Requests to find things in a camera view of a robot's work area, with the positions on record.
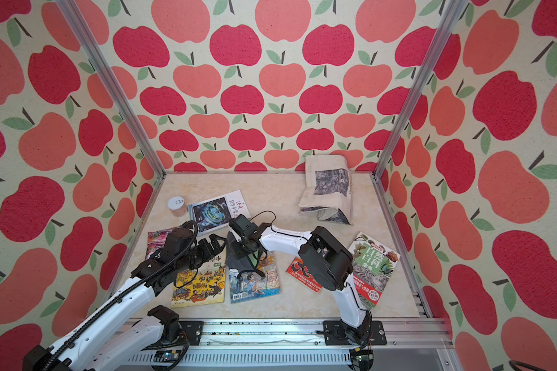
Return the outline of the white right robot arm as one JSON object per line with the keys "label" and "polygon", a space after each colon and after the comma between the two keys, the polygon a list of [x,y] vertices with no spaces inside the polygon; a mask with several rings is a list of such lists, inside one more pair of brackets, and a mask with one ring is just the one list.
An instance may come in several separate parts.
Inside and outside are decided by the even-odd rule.
{"label": "white right robot arm", "polygon": [[271,223],[254,224],[245,216],[229,222],[227,266],[237,278],[266,274],[258,268],[270,252],[301,258],[313,279],[333,292],[340,310],[340,324],[352,345],[366,346],[371,335],[372,314],[364,309],[354,285],[353,256],[326,228],[308,232],[275,228]]}

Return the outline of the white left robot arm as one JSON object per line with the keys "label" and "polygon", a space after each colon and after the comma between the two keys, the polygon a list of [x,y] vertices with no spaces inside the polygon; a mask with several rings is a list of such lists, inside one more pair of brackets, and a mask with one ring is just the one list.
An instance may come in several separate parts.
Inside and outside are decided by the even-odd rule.
{"label": "white left robot arm", "polygon": [[173,369],[190,348],[179,316],[164,305],[151,309],[122,335],[117,331],[150,303],[180,272],[194,271],[220,255],[227,244],[212,234],[198,239],[194,222],[167,235],[164,245],[132,271],[131,277],[91,316],[52,346],[35,346],[23,359],[24,370],[114,370],[143,350],[177,349]]}

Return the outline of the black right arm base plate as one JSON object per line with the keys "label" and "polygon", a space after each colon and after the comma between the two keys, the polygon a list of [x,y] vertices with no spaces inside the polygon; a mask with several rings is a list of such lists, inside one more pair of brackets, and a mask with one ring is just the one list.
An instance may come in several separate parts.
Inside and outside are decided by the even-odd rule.
{"label": "black right arm base plate", "polygon": [[382,322],[375,320],[371,322],[370,329],[357,329],[340,320],[326,320],[323,329],[317,333],[323,335],[327,346],[365,346],[366,343],[385,346],[388,343]]}

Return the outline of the grey green microfibre cloth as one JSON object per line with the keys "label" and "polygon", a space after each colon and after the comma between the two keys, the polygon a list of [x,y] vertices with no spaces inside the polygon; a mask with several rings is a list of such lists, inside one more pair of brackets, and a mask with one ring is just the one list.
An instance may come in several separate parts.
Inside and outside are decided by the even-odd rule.
{"label": "grey green microfibre cloth", "polygon": [[266,274],[258,270],[257,263],[250,259],[251,253],[243,250],[241,245],[235,238],[232,232],[227,234],[227,247],[226,247],[226,265],[238,272],[238,279],[244,273],[256,273],[261,278],[265,278]]}

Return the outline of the white book with blue vortex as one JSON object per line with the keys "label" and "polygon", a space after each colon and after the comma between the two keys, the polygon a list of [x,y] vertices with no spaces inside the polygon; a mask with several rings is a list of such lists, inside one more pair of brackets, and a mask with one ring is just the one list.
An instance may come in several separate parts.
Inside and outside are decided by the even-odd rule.
{"label": "white book with blue vortex", "polygon": [[206,234],[227,227],[239,215],[252,215],[240,190],[216,196],[188,206],[190,219],[198,225],[199,234]]}

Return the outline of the blue robot sunflower magazine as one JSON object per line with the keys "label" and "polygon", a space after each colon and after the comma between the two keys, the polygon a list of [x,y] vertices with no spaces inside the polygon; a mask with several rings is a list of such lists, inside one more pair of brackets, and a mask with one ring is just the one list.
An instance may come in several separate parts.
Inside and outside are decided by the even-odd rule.
{"label": "blue robot sunflower magazine", "polygon": [[246,272],[238,278],[238,270],[228,271],[230,302],[232,304],[267,298],[281,293],[278,270],[272,253],[258,263],[257,269],[265,274],[264,278],[256,272]]}

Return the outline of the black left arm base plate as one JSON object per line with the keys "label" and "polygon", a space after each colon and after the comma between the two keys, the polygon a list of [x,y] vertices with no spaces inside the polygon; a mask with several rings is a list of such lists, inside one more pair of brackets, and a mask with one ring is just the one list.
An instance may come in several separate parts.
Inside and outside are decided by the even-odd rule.
{"label": "black left arm base plate", "polygon": [[203,332],[202,321],[174,321],[166,327],[165,337],[173,346],[189,343],[191,346],[199,346]]}

